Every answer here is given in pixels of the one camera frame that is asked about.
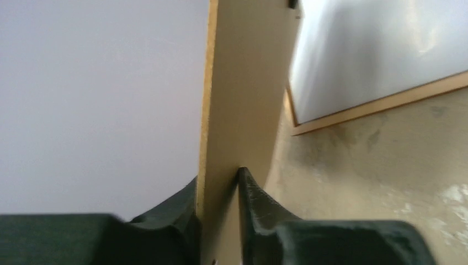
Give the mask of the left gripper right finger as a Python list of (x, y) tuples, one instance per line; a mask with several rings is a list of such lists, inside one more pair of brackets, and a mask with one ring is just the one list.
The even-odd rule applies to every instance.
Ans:
[(237, 171), (243, 264), (435, 264), (412, 225), (398, 220), (304, 220)]

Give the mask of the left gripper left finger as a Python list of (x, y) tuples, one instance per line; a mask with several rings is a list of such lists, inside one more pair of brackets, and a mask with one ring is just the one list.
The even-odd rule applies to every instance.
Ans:
[(112, 214), (1, 216), (2, 264), (199, 264), (195, 186), (124, 221)]

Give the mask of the brown backing board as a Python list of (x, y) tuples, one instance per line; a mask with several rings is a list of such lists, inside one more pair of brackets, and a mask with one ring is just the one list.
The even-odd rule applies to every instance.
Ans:
[(302, 10), (298, 1), (210, 1), (195, 213), (201, 264), (239, 264), (236, 172), (264, 182)]

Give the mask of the orange wooden picture frame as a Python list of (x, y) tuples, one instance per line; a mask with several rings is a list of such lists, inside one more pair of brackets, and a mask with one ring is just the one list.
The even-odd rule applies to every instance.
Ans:
[(466, 87), (467, 72), (465, 71), (301, 124), (297, 121), (290, 85), (286, 86), (284, 100), (285, 105), (289, 107), (292, 120), (291, 134), (297, 136)]

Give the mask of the glossy photo print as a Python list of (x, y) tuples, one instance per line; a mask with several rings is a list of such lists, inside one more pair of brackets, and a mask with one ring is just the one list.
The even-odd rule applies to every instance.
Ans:
[(302, 1), (298, 123), (467, 70), (466, 1)]

